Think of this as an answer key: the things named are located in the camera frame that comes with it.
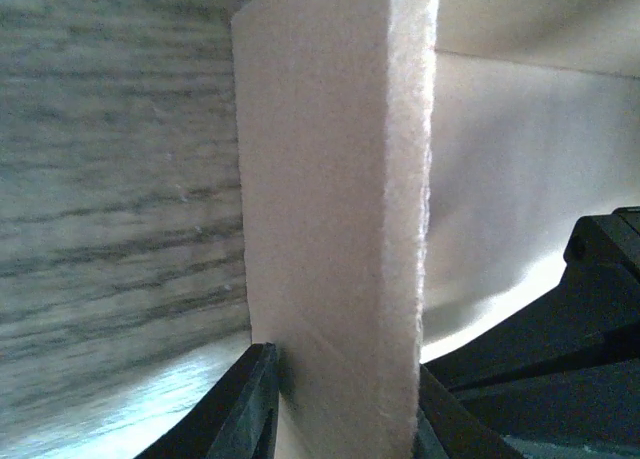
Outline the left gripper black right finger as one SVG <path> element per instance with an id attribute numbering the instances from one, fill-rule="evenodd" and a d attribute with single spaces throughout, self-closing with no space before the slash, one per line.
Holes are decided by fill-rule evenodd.
<path id="1" fill-rule="evenodd" d="M 472 416 L 421 365 L 413 458 L 514 458 L 515 449 Z"/>

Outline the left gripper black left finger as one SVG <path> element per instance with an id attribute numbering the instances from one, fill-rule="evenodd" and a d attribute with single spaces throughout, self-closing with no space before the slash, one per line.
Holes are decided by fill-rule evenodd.
<path id="1" fill-rule="evenodd" d="M 253 344 L 144 458 L 272 459 L 279 412 L 278 352 Z"/>

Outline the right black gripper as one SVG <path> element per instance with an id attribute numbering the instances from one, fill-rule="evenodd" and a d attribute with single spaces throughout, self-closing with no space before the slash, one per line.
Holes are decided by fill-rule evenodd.
<path id="1" fill-rule="evenodd" d="M 427 363 L 463 407 L 514 437 L 639 434 L 639 210 L 583 216 L 559 284 Z"/>

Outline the cardboard box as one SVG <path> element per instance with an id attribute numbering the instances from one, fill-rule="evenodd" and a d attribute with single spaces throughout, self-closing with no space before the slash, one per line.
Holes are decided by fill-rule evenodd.
<path id="1" fill-rule="evenodd" d="M 407 458 L 418 366 L 639 201 L 639 0 L 252 0 L 232 20 L 252 337 L 285 458 Z"/>

